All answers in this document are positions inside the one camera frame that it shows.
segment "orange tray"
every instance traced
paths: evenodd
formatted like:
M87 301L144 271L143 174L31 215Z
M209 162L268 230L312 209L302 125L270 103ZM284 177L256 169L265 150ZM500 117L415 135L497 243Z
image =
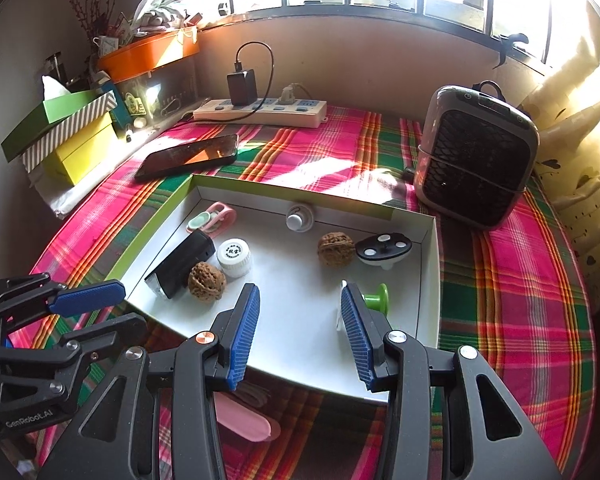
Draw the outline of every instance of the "orange tray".
M181 28L124 46L98 60L114 83L120 83L199 52L196 27Z

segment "yellow box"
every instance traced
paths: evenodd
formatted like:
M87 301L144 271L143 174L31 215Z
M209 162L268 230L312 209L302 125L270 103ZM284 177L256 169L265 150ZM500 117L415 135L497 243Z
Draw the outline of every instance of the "yellow box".
M106 158L118 138L111 126L111 115L104 114L60 144L42 165L49 176L78 184Z

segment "white tray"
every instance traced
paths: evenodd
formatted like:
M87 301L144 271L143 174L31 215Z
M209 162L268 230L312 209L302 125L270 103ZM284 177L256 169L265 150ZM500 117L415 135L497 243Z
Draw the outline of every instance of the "white tray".
M266 186L250 184L252 189ZM302 193L308 199L304 202L318 195ZM324 202L324 195L321 197L319 202ZM228 279L222 299L213 304L202 303L185 289L172 300L156 296L144 277L186 238L189 219L216 201L237 211L236 223L214 239L216 248L228 238L245 240L254 259L250 273ZM316 223L300 234L285 224L292 203L253 193L192 187L123 276L128 301L168 328L190 337L208 330L218 312L233 308L244 283L255 283L260 289L261 307L249 366L312 388L386 401L386 394L369 393L358 379L346 332L335 329L340 283L355 282L363 294L375 293L379 283L385 283L392 326L416 336L426 346L436 347L440 270L435 220L403 210L389 210L390 219L379 219L314 205ZM414 244L408 257L391 270L370 267L357 259L343 269L331 269L320 264L317 246L320 237L332 231L346 232L354 241L371 234L403 232ZM219 267L215 256L209 263Z

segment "window frame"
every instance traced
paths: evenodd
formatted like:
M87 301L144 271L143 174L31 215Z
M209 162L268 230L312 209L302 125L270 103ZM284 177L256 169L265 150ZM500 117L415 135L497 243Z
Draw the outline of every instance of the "window frame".
M427 16L424 13L425 0L416 0L415 12L410 10L390 9L380 6L368 6L363 4L352 4L351 0L344 0L342 4L304 4L290 6L287 0L281 0L280 7L271 7L268 9L250 10L244 13L234 13L234 2L229 0L230 13L216 22L209 23L203 30L224 27L234 23L252 22L256 20L266 20L270 18L288 18L295 16L348 16L357 18L373 18L379 20L389 20L392 22L410 23L419 27L438 30L447 34L452 34L464 40L481 44L496 52L500 51L502 42L499 38L493 37L493 1L485 0L485 19L484 30L475 30L474 28L450 22L443 18ZM600 0L588 0L600 16ZM507 53L507 57L523 63L527 67L541 75L547 75L552 67L546 64L551 46L552 33L552 0L549 2L548 23L546 27L546 43L540 58L532 56L521 49L514 47Z

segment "black oval object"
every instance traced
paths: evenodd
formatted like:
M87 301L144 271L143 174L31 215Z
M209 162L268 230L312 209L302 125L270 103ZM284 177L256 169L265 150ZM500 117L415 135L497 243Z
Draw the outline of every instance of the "black oval object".
M384 262L411 251L413 243L402 233L373 235L356 244L356 254L366 262Z

